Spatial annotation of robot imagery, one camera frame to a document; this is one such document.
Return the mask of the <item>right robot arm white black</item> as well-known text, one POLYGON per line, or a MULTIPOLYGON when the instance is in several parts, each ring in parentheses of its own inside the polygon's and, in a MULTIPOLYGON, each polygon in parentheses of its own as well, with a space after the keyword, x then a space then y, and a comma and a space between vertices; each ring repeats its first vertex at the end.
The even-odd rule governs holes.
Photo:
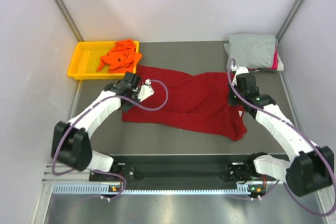
POLYGON ((241 106, 249 113, 273 136, 288 157, 283 160, 267 153, 250 155, 245 162, 248 178, 256 180, 262 175, 270 176, 286 183, 299 197, 332 185, 333 151, 304 140, 275 100, 268 94, 259 93, 256 78, 247 68, 239 67, 234 71, 228 88, 229 105, 241 106))

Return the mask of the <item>dark red t shirt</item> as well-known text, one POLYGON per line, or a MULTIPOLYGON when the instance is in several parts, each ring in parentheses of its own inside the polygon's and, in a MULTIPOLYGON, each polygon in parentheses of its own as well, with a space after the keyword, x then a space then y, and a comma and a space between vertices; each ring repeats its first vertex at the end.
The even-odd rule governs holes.
POLYGON ((228 78, 225 72, 191 75, 176 70, 138 66, 144 80, 152 80, 155 94, 138 107, 122 114, 123 122, 156 123, 183 130, 215 134, 233 141, 243 138, 243 108, 228 104, 228 78))

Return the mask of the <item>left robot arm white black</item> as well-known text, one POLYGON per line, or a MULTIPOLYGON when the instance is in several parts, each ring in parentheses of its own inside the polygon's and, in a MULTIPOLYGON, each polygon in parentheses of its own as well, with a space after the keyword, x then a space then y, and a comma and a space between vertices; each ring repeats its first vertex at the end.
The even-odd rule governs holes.
POLYGON ((128 110, 134 104, 144 100, 145 88, 140 86, 141 77, 126 72, 117 83, 108 84, 84 111, 67 122, 58 122, 54 127, 51 148, 52 173, 56 171, 56 163, 60 162, 74 170, 99 170, 107 180, 114 180, 119 168, 114 159, 103 153, 92 150, 90 139, 96 129, 113 112, 128 110))

